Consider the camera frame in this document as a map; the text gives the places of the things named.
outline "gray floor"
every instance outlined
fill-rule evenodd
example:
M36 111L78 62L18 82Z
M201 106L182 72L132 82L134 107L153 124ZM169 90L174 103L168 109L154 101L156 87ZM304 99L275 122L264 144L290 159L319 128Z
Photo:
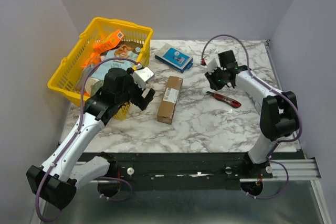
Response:
M265 183L262 195L276 192L283 182ZM56 214L47 206L44 215ZM150 191L136 192L131 200L100 199L97 184L80 189L72 203L53 223L323 223L308 181L290 182L286 192L272 200L253 200L242 191Z

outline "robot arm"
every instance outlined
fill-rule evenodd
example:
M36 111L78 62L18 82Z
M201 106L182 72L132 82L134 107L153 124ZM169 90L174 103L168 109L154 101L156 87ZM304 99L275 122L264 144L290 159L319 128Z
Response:
M255 164L265 163L269 154L278 146L281 137L289 136L299 128L296 113L283 98L256 81L249 74L247 66L238 66L232 50L218 54L218 59L206 60L206 65L205 76L212 89L219 90L230 83L232 88L238 87L248 93L253 98L256 109L261 110L261 134L247 153L246 159L249 169ZM282 93L297 107L294 93L272 89Z
M71 202L77 189L95 178L104 176L109 170L116 170L116 160L106 153L98 154L79 167L74 166L94 136L125 103L132 102L141 110L146 109L153 100L155 91L150 89L145 98L142 93L152 79L154 73L149 68L137 71L131 68L127 71L110 69L105 75L103 87L85 103L80 131L78 132L78 119L56 151L40 167L31 166L27 171L33 193L37 193L42 178L48 173L40 196L58 209L63 209ZM59 155L59 161L54 164L55 157Z

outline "table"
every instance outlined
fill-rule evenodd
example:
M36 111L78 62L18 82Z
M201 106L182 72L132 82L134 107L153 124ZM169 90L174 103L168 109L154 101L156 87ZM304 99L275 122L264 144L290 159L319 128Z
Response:
M154 58L165 43L194 57L194 66L180 73ZM259 114L246 93L238 88L224 88L220 93L238 100L242 106L233 109L206 95L209 83L200 65L204 40L152 40L149 67L155 73L151 87L156 91L145 111L132 106L124 121L110 120L108 125L91 141L85 152L246 152L260 134ZM274 74L263 41L245 41L250 67L255 74L276 86ZM205 55L233 50L240 65L246 64L242 47L232 40L216 40ZM183 78L183 88L177 102L172 125L156 121L164 87L169 76ZM70 132L79 115L73 104L65 122L61 141ZM281 144L276 151L294 152L297 143Z

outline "cable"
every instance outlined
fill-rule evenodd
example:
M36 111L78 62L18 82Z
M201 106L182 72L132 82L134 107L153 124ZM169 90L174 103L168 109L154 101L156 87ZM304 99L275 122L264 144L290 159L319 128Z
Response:
M285 173L286 173L286 182L285 182L285 185L284 187L276 194L273 194L271 196L265 196L265 197L262 197L262 196L253 196L249 193L246 193L247 196L253 198L253 199L273 199L277 196L280 196L281 194L284 193L285 189L287 188L288 186L288 181L289 181L289 174L288 174L288 170L287 168L280 162L277 162L277 161L273 161L273 160L269 160L270 163L275 163L275 164L278 164L278 165L281 165L283 167L283 169L285 170Z
M76 136L78 135L78 133L80 132L80 129L82 127L82 123L83 123L83 115L84 115L84 102L83 102L83 96L84 96L84 87L85 87L85 84L88 80L88 78L93 74L93 72L96 70L97 67L99 67L100 65L104 64L105 62L108 62L110 60L125 60L125 61L130 61L132 63L134 63L135 65L138 65L140 64L139 62L136 62L132 59L127 59L127 58L109 58L109 59L106 59L106 60L103 60L101 61L100 63L98 63L95 68L91 69L91 71L87 74L87 76L85 77L84 79L84 82L83 82L83 86L82 86L82 89L80 91L80 114L79 114L79 123L78 123L78 127L77 129L75 130L73 136L71 137L71 139L69 140L69 142L64 146L64 148L60 151L60 153L56 156L56 158L54 159L54 161L50 164L50 167L48 168L48 170L46 171L46 173L44 174L38 188L37 188L37 191L36 191L36 198L35 198L35 208L36 208L36 213L37 213L37 216L40 218L41 221L44 221L44 222L52 222L54 220L56 220L59 216L60 216L60 213L61 211L58 213L57 216L51 218L51 219L48 219L48 218L45 218L42 213L41 213L41 210L40 210L40 206L39 206L39 198L40 198L40 195L41 195L41 191L42 191L42 188L43 188L43 185L48 177L48 175L50 174L50 172L52 171L52 169L57 165L57 162L60 160L60 158L62 157L62 155L66 152L66 150L70 147L70 145L73 143L73 141L75 140Z
M209 45L209 43L218 38L218 37L229 37L229 38L232 38L234 40L236 40L243 48L244 52L245 52L245 55L246 55L246 62L247 62L247 71L248 71L248 74L253 78L255 79L258 83L260 83L262 86L264 86L266 89L268 89L270 92L273 92L274 94L280 96L282 99L284 99L286 102L289 103L289 105L292 107L292 109L295 111L295 114L296 116L298 117L298 120L299 120L299 133L296 137L294 137L293 139L290 139L290 140L279 140L277 142L277 144L275 145L275 148L278 146L279 143L290 143L290 142L294 142L296 141L297 139L299 139L299 137L302 135L302 118L299 114L299 111L298 109L295 107L295 105L287 98L285 97L283 94L281 94L280 92L276 91L273 89L272 86L270 86L269 84L265 83L264 81L260 80L258 77L256 77L255 75L253 75L253 73L251 72L251 69L250 69L250 62L249 62L249 56L248 56L248 52L247 52L247 49L246 47L244 46L243 42L241 40L239 40L238 38L236 38L235 36L232 36L232 35L229 35L229 34L219 34L219 35L216 35L215 37L212 37L204 46L203 48L203 51L202 51L202 54L201 54L201 60L203 61L204 59L204 52L205 52L205 49L207 47L207 45Z
M129 186L129 188L131 189L130 193L125 197L125 198L122 198L122 199L113 199L113 198L110 198L110 197L106 197L104 194L101 194L100 191L98 192L99 195L100 195L100 198L105 198L109 201L125 201L127 199L129 199L131 197L131 195L133 194L133 187L131 186L131 184L124 180L124 179L121 179L121 178L110 178L110 177L99 177L100 179L106 179L106 180L115 180L115 181L119 181L119 182L123 182L125 183L126 185Z

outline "orange box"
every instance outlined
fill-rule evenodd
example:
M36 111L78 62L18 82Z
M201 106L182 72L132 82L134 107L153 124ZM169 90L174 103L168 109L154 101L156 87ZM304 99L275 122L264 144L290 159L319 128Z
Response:
M106 52L107 50L116 47L123 37L124 34L118 29L117 31L109 34L98 45L94 46L94 50L99 54Z
M90 64L98 64L99 62L101 62L100 54L93 52L90 57L85 61L82 69L86 68Z

